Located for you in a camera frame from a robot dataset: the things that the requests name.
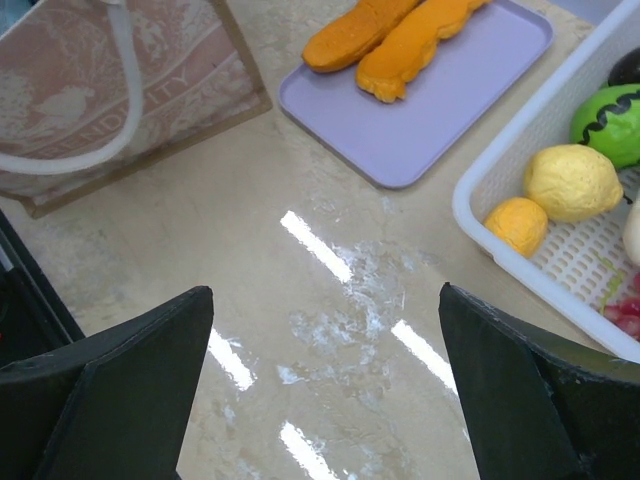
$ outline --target white bag handle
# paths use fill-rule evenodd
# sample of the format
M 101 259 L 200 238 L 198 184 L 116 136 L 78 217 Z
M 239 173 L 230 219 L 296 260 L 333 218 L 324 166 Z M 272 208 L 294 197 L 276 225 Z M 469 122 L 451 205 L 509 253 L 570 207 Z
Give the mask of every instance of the white bag handle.
M 133 48 L 133 29 L 124 0 L 103 0 L 107 4 L 109 22 L 113 29 L 129 94 L 129 111 L 122 130 L 104 147 L 75 157 L 56 160 L 15 157 L 0 153 L 0 170 L 25 175 L 59 175 L 95 167 L 116 156 L 135 134 L 144 106 L 142 75 Z

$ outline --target basket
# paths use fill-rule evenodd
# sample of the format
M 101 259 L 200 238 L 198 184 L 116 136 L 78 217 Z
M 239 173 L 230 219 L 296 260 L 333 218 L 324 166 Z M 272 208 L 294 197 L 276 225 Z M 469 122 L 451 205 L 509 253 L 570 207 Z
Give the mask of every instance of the basket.
M 497 204 L 522 195 L 524 169 L 537 151 L 569 142 L 573 113 L 606 81 L 613 64 L 640 46 L 640 0 L 624 0 L 536 92 L 458 182 L 456 221 L 501 268 L 621 358 L 640 363 L 640 343 L 598 313 L 616 273 L 625 280 L 609 303 L 628 296 L 638 271 L 622 245 L 626 202 L 588 221 L 550 224 L 544 244 L 531 259 L 509 248 L 482 225 Z M 620 175 L 635 198 L 640 170 Z

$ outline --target yellow ball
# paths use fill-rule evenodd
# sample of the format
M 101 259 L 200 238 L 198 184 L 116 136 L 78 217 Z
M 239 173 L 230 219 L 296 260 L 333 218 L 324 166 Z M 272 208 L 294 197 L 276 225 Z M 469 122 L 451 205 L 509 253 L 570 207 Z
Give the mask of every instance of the yellow ball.
M 613 210 L 624 194 L 611 161 L 583 145 L 536 153 L 524 175 L 524 191 L 551 220 L 569 223 Z
M 547 234 L 547 214 L 528 198 L 502 202 L 487 216 L 484 226 L 523 257 L 540 248 Z

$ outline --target green ball with black stripes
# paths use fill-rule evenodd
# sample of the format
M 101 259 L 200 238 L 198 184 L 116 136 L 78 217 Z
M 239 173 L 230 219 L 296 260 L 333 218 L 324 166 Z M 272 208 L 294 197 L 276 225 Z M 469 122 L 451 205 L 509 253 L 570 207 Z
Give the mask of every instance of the green ball with black stripes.
M 573 116 L 571 143 L 597 150 L 618 170 L 640 165 L 640 84 L 594 93 Z

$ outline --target purple tray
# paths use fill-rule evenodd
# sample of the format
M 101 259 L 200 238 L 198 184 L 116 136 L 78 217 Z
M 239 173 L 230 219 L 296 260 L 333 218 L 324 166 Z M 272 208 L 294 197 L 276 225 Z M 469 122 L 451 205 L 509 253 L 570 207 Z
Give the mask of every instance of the purple tray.
M 543 16 L 494 0 L 440 43 L 404 101 L 385 105 L 361 91 L 355 67 L 316 74 L 301 65 L 282 82 L 280 105 L 376 184 L 408 187 L 533 65 L 553 36 Z

